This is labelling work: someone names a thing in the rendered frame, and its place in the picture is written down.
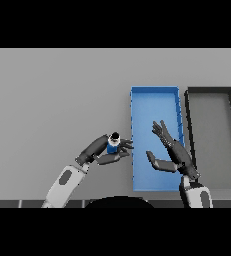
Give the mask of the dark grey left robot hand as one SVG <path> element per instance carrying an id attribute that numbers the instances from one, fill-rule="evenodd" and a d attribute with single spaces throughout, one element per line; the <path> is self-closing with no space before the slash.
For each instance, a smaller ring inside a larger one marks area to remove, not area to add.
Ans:
<path id="1" fill-rule="evenodd" d="M 106 165 L 110 163 L 115 163 L 123 157 L 129 156 L 128 149 L 133 149 L 132 141 L 127 139 L 122 139 L 120 137 L 120 144 L 118 146 L 117 152 L 113 154 L 107 153 L 107 142 L 110 135 L 102 135 L 101 137 L 95 139 L 86 149 L 84 149 L 75 161 L 83 166 L 86 163 L 92 163 L 96 161 L 99 165 Z"/>

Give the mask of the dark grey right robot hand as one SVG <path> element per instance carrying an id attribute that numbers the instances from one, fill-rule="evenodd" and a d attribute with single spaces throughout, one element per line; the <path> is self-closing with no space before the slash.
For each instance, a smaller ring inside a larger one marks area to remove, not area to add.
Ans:
<path id="1" fill-rule="evenodd" d="M 152 132 L 159 137 L 170 157 L 170 161 L 157 159 L 151 151 L 147 151 L 148 161 L 155 170 L 172 173 L 178 171 L 180 174 L 188 176 L 191 180 L 196 180 L 200 177 L 189 153 L 178 140 L 169 134 L 163 120 L 160 121 L 160 124 L 156 121 L 153 122 Z"/>

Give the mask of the blue pipe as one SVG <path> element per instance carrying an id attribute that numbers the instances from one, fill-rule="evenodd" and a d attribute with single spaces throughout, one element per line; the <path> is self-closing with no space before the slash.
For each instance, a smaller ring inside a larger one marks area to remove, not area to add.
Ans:
<path id="1" fill-rule="evenodd" d="M 113 133 L 108 137 L 107 153 L 108 153 L 108 154 L 116 153 L 119 144 L 120 144 L 120 135 L 119 135 L 118 132 L 113 132 Z"/>

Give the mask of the blue bin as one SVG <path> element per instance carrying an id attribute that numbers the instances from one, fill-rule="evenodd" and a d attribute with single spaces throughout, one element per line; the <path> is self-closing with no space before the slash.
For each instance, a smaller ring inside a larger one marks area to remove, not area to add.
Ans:
<path id="1" fill-rule="evenodd" d="M 153 122 L 164 121 L 170 135 L 184 143 L 181 100 L 177 86 L 132 86 L 131 140 L 133 141 L 133 190 L 136 192 L 178 191 L 179 172 L 157 171 L 148 161 L 151 151 L 161 160 L 170 161 L 162 142 L 152 132 Z"/>

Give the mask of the dark grey bin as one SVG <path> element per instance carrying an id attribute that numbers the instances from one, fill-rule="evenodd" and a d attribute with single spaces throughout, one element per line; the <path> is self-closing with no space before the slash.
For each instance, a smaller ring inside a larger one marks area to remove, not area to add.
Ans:
<path id="1" fill-rule="evenodd" d="M 184 96 L 199 181 L 212 190 L 231 189 L 231 86 L 188 87 Z"/>

